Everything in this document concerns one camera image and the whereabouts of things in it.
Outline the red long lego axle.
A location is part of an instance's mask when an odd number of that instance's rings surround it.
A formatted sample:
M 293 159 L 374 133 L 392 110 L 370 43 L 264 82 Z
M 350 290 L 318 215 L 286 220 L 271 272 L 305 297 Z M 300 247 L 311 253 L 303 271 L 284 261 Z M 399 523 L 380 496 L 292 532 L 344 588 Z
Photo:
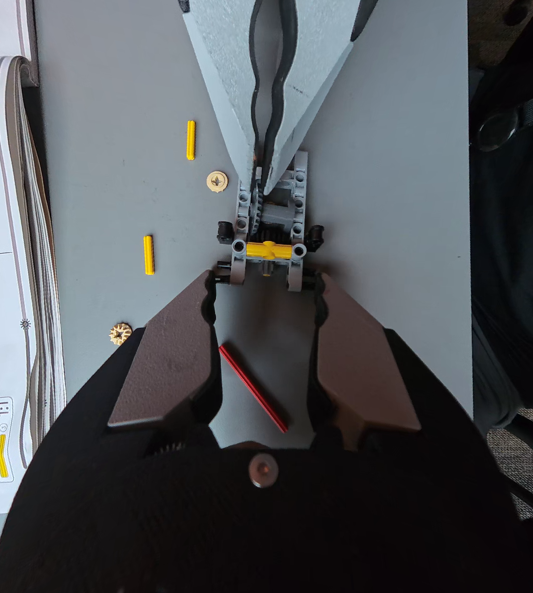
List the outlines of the red long lego axle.
M 261 408 L 269 416 L 272 422 L 283 434 L 286 434 L 289 430 L 287 421 L 284 419 L 283 415 L 277 411 L 277 408 L 274 406 L 265 392 L 257 385 L 255 381 L 252 380 L 248 372 L 240 364 L 239 360 L 233 355 L 231 349 L 223 343 L 219 346 L 219 352 L 222 358 L 230 366 L 232 371 L 237 375 L 239 380 L 245 385 L 252 396 L 254 396 L 256 401 L 260 404 Z

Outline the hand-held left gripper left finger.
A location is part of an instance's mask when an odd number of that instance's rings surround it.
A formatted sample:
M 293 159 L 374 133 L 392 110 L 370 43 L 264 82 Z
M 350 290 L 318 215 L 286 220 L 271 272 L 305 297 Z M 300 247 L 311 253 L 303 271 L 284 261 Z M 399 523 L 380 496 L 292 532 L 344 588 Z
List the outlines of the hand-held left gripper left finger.
M 216 296 L 214 272 L 203 271 L 147 322 L 109 428 L 211 423 L 222 404 Z

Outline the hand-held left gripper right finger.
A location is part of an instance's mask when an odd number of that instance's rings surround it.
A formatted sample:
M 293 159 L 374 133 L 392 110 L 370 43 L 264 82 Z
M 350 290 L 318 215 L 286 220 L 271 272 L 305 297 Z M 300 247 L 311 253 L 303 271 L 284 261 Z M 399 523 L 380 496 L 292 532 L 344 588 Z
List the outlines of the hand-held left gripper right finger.
M 308 367 L 308 415 L 316 434 L 347 451 L 367 433 L 421 430 L 381 323 L 325 273 L 317 273 Z

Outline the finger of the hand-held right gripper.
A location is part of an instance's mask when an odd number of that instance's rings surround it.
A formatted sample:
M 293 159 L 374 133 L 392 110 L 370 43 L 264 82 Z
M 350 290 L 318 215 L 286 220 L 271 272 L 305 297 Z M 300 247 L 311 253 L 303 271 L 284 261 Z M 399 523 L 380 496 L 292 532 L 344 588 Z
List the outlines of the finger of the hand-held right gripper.
M 263 194 L 274 189 L 377 1 L 279 1 L 281 59 L 264 136 Z
M 180 9 L 233 167 L 256 186 L 260 76 L 255 54 L 262 1 L 181 1 Z

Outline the grey lego frame assembly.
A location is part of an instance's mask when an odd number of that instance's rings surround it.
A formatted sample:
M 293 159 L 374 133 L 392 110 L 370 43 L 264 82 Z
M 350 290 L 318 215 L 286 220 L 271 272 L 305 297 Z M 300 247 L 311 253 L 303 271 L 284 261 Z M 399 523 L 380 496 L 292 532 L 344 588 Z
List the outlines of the grey lego frame assembly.
M 260 167 L 253 189 L 239 182 L 233 221 L 218 222 L 217 240 L 230 248 L 230 258 L 218 261 L 216 284 L 241 286 L 253 265 L 265 277 L 284 270 L 290 292 L 314 288 L 316 272 L 304 261 L 323 245 L 324 227 L 306 228 L 307 173 L 308 153 L 297 151 L 267 196 Z

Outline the black badge reel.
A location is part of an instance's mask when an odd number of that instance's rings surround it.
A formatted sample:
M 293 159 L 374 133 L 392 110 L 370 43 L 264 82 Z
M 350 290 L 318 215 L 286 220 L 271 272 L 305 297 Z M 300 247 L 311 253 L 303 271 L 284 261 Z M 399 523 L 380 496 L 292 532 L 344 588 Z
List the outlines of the black badge reel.
M 481 152 L 493 152 L 517 132 L 532 126 L 533 98 L 487 116 L 478 127 L 475 146 Z

